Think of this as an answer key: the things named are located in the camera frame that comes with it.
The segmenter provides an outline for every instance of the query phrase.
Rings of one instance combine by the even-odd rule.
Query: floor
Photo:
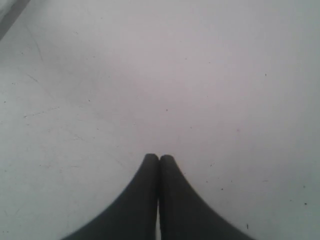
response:
[[[319,8],[31,0],[0,41],[0,239],[75,231],[145,153],[257,240],[320,239]]]

